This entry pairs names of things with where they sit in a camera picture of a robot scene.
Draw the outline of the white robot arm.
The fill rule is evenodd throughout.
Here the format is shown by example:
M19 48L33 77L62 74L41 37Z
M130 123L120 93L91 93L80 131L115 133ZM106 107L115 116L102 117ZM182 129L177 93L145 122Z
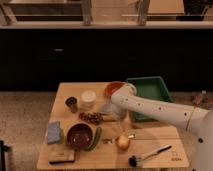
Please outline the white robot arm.
M135 90L132 84L124 83L110 95L111 102L195 134L192 170L213 171L213 110L138 97Z

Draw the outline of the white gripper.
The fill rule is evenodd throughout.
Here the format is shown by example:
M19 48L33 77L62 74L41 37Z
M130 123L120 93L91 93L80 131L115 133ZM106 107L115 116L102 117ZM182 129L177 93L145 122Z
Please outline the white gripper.
M127 111L115 104L112 104L111 113L112 113L112 116L116 119L115 120L116 128L118 129L118 131L120 131L119 120L123 120L126 117ZM123 131L126 131L128 128L128 122L126 121L126 119L122 121L122 128L123 128Z

